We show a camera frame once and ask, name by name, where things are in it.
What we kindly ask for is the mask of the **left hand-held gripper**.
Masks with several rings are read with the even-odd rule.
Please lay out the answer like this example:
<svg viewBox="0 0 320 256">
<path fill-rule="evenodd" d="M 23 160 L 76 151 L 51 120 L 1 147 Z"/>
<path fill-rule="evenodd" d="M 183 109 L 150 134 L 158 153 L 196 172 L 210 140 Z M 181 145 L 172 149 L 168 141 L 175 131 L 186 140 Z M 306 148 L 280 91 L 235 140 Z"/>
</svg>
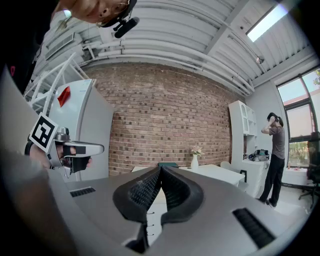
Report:
<svg viewBox="0 0 320 256">
<path fill-rule="evenodd" d="M 64 176 L 83 171 L 88 167 L 88 158 L 104 152 L 104 146 L 96 143 L 72 141 L 69 129 L 58 125 L 40 113 L 29 134 L 29 139 L 42 149 L 50 162 L 51 169 L 63 170 Z M 63 145 L 64 158 L 59 159 L 57 146 Z"/>
</svg>

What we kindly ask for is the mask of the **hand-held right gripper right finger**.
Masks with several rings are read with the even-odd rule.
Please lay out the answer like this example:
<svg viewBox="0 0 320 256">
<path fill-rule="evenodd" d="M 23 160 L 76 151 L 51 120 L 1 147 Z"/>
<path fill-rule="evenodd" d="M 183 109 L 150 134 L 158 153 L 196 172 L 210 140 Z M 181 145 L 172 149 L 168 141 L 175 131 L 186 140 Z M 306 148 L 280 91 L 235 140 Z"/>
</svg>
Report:
<svg viewBox="0 0 320 256">
<path fill-rule="evenodd" d="M 149 256 L 280 256 L 301 231 L 234 185 L 173 167 L 161 170 L 167 212 Z"/>
</svg>

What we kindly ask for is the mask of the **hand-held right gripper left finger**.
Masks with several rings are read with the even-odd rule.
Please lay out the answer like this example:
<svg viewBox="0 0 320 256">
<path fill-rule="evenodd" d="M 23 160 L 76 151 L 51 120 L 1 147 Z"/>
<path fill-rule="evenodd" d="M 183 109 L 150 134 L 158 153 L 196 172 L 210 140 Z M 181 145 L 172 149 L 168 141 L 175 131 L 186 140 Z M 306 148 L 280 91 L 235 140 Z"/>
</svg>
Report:
<svg viewBox="0 0 320 256">
<path fill-rule="evenodd" d="M 102 179 L 68 182 L 75 203 L 117 243 L 143 254 L 162 226 L 160 167 Z"/>
</svg>

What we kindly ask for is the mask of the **person's left forearm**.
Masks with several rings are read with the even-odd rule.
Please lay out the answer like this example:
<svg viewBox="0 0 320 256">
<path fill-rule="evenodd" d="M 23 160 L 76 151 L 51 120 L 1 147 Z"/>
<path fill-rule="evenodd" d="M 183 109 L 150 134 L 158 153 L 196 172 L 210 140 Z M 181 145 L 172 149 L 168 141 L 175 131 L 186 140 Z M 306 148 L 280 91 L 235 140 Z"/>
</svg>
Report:
<svg viewBox="0 0 320 256">
<path fill-rule="evenodd" d="M 51 168 L 51 164 L 50 164 L 50 162 L 49 162 L 49 160 L 47 158 L 46 153 L 34 143 L 33 143 L 32 147 L 31 147 L 29 157 L 32 160 L 40 162 L 44 168 L 46 168 L 46 169 L 50 169 Z"/>
</svg>

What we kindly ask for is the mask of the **person's left hand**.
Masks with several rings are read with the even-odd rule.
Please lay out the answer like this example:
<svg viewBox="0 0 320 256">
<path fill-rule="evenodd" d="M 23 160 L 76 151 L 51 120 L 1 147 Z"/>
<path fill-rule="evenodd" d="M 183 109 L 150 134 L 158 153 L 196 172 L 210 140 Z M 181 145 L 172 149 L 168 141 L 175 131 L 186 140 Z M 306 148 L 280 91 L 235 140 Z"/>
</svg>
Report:
<svg viewBox="0 0 320 256">
<path fill-rule="evenodd" d="M 56 150 L 60 160 L 63 159 L 64 157 L 70 157 L 76 154 L 76 148 L 73 146 L 58 145 L 56 147 Z"/>
</svg>

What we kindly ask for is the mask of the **grey refrigerator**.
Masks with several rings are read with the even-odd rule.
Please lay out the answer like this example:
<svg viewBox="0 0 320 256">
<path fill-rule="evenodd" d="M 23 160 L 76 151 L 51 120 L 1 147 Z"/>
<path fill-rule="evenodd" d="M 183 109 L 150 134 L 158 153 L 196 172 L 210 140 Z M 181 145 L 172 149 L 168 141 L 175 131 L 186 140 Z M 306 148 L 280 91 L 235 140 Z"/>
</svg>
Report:
<svg viewBox="0 0 320 256">
<path fill-rule="evenodd" d="M 70 87 L 70 97 L 60 107 L 58 96 Z M 69 130 L 70 139 L 104 146 L 104 152 L 92 156 L 89 168 L 73 173 L 70 178 L 59 170 L 67 182 L 87 181 L 109 176 L 109 145 L 114 108 L 96 89 L 95 79 L 73 81 L 57 89 L 48 117 Z"/>
</svg>

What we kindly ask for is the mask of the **white chair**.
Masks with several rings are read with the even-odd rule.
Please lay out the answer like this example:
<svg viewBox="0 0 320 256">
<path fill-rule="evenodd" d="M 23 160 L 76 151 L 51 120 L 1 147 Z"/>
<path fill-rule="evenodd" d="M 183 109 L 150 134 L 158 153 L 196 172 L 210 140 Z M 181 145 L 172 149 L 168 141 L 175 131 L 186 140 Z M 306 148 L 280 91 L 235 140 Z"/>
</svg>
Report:
<svg viewBox="0 0 320 256">
<path fill-rule="evenodd" d="M 224 169 L 227 169 L 229 171 L 232 171 L 232 172 L 235 172 L 235 173 L 238 173 L 238 174 L 241 174 L 243 175 L 244 177 L 238 182 L 238 185 L 237 187 L 243 191 L 243 192 L 246 192 L 247 189 L 248 189 L 248 183 L 247 183 L 247 178 L 248 178 L 248 174 L 247 174 L 247 171 L 246 170 L 238 170 L 238 169 L 235 169 L 229 162 L 227 161 L 222 161 L 220 163 L 220 167 L 221 168 L 224 168 Z"/>
</svg>

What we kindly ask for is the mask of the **red paper sticker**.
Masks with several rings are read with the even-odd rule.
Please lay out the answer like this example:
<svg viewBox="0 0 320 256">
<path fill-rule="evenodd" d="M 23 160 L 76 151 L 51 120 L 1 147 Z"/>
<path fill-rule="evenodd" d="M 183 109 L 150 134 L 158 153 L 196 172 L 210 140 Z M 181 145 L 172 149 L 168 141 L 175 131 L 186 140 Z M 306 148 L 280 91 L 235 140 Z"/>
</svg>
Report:
<svg viewBox="0 0 320 256">
<path fill-rule="evenodd" d="M 67 86 L 61 94 L 57 97 L 57 100 L 59 102 L 59 106 L 62 107 L 66 101 L 70 98 L 71 96 L 71 89 L 69 86 Z"/>
</svg>

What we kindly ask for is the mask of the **black teal device pile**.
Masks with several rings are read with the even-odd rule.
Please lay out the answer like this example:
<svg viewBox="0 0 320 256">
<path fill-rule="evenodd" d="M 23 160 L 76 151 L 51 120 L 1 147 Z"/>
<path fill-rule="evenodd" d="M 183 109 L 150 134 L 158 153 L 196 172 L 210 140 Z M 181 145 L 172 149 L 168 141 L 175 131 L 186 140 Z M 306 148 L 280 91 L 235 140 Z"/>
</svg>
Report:
<svg viewBox="0 0 320 256">
<path fill-rule="evenodd" d="M 265 149 L 257 149 L 253 154 L 248 156 L 250 161 L 259 161 L 259 162 L 266 162 L 270 159 L 270 153 L 268 150 Z"/>
</svg>

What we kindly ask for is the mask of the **white metal rack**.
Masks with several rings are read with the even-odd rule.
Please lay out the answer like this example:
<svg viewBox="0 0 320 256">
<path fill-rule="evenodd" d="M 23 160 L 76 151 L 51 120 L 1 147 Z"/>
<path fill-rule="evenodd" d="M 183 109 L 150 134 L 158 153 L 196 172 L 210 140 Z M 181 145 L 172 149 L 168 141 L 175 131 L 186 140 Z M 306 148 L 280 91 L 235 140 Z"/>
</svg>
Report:
<svg viewBox="0 0 320 256">
<path fill-rule="evenodd" d="M 49 115 L 59 87 L 89 78 L 78 65 L 79 58 L 77 53 L 72 53 L 56 67 L 43 71 L 27 86 L 23 96 L 37 114 Z"/>
</svg>

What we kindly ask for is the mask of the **white cabinet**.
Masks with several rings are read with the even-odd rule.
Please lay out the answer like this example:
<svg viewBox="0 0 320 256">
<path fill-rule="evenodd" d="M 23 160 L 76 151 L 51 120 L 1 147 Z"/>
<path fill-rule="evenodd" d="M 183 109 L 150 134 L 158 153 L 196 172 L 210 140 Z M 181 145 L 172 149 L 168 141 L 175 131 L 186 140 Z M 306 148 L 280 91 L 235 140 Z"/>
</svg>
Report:
<svg viewBox="0 0 320 256">
<path fill-rule="evenodd" d="M 239 100 L 228 107 L 232 133 L 231 165 L 239 171 L 246 171 L 246 193 L 258 198 L 263 191 L 269 162 L 260 161 L 257 157 L 249 159 L 249 155 L 258 150 L 256 115 L 253 109 Z"/>
</svg>

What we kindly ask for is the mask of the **black office chair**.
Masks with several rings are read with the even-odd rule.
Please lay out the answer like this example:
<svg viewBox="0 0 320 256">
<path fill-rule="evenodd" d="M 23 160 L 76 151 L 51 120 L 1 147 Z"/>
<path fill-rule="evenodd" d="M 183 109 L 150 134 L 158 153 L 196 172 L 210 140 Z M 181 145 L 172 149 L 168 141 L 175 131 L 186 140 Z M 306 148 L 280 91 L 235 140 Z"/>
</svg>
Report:
<svg viewBox="0 0 320 256">
<path fill-rule="evenodd" d="M 309 165 L 307 168 L 307 179 L 311 180 L 314 184 L 313 188 L 307 193 L 299 196 L 299 200 L 302 197 L 311 195 L 311 206 L 312 209 L 315 205 L 315 196 L 320 198 L 320 132 L 312 132 L 311 139 L 307 142 L 308 154 L 309 154 Z"/>
</svg>

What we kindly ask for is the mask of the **window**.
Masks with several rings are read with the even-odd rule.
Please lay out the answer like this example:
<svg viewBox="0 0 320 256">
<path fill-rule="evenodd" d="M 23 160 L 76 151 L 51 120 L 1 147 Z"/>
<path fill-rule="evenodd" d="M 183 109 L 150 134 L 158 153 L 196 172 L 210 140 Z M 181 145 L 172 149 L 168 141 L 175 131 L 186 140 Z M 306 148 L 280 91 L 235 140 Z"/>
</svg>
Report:
<svg viewBox="0 0 320 256">
<path fill-rule="evenodd" d="M 310 163 L 308 140 L 320 133 L 320 66 L 276 86 L 288 125 L 288 168 Z"/>
</svg>

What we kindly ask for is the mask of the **black printed T-shirt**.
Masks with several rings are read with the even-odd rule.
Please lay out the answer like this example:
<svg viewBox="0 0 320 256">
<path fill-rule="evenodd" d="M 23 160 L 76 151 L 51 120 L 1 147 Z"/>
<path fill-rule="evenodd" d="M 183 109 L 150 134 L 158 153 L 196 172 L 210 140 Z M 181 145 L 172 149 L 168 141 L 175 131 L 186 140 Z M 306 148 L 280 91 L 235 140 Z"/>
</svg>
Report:
<svg viewBox="0 0 320 256">
<path fill-rule="evenodd" d="M 0 75 L 24 93 L 59 0 L 0 0 Z"/>
</svg>

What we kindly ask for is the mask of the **long ceiling light panel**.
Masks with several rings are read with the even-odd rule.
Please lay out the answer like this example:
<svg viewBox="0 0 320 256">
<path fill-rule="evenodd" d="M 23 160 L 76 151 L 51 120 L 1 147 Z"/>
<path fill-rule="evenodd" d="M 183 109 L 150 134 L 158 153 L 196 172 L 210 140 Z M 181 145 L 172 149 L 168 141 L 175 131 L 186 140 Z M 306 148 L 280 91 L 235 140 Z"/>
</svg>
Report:
<svg viewBox="0 0 320 256">
<path fill-rule="evenodd" d="M 248 38 L 254 43 L 273 25 L 288 14 L 288 9 L 282 4 L 272 7 L 259 21 L 257 21 L 246 33 Z"/>
</svg>

